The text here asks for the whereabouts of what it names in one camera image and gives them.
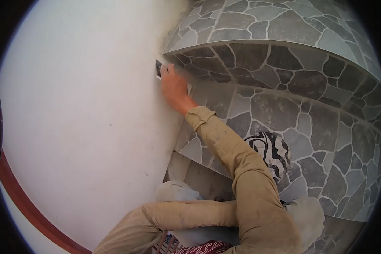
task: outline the stone-pattern tile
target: stone-pattern tile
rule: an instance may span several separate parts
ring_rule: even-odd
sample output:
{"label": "stone-pattern tile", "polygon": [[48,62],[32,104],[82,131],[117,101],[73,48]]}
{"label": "stone-pattern tile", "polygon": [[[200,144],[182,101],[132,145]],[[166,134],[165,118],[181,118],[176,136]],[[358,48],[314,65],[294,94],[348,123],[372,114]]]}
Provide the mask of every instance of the stone-pattern tile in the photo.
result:
{"label": "stone-pattern tile", "polygon": [[[381,80],[366,33],[348,8],[342,10],[331,0],[199,1],[174,29],[165,52],[240,39],[289,41],[322,48],[350,59]],[[307,69],[319,70],[316,64]]]}
{"label": "stone-pattern tile", "polygon": [[295,45],[224,42],[177,51],[171,59],[201,80],[319,100],[381,130],[381,83],[338,56]]}
{"label": "stone-pattern tile", "polygon": [[[200,83],[191,96],[242,138],[260,131],[282,135],[291,150],[290,168],[277,185],[285,201],[313,196],[326,215],[367,220],[381,186],[380,131],[342,110],[274,89]],[[186,122],[175,149],[231,177]]]}

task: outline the red patterned fabric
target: red patterned fabric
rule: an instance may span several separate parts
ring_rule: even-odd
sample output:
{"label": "red patterned fabric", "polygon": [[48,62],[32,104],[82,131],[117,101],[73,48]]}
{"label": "red patterned fabric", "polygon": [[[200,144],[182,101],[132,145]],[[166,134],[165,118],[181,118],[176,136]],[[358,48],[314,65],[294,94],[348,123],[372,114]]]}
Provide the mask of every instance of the red patterned fabric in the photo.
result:
{"label": "red patterned fabric", "polygon": [[221,241],[208,241],[207,243],[196,246],[180,249],[174,254],[220,254],[232,247],[231,244]]}

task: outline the leg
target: leg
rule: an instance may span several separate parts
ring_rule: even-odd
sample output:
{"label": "leg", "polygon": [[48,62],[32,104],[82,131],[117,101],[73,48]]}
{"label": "leg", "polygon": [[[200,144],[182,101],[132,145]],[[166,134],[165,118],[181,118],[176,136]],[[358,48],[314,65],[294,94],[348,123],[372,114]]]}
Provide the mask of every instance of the leg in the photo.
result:
{"label": "leg", "polygon": [[304,252],[322,234],[325,215],[315,197],[299,197],[284,204],[286,212],[298,228]]}
{"label": "leg", "polygon": [[[186,183],[175,180],[161,184],[155,191],[157,202],[203,200],[199,192],[191,189]],[[199,246],[207,241],[223,241],[232,245],[239,244],[237,232],[227,227],[200,227],[187,230],[172,231],[184,247]]]}

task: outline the knee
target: knee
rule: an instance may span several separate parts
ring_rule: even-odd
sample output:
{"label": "knee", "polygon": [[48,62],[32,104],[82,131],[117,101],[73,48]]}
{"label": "knee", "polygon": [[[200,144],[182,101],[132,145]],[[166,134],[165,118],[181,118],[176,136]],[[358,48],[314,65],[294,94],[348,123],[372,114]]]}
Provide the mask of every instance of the knee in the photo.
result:
{"label": "knee", "polygon": [[199,192],[192,190],[186,183],[173,180],[162,183],[155,190],[155,201],[197,200]]}

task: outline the hand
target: hand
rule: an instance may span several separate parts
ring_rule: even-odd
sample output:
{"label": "hand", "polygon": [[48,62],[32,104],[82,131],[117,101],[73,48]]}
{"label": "hand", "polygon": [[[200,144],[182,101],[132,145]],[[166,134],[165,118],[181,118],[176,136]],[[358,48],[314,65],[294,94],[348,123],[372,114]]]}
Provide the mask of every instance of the hand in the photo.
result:
{"label": "hand", "polygon": [[163,96],[173,109],[183,116],[197,104],[188,96],[188,83],[184,77],[175,73],[173,64],[161,66],[161,87]]}

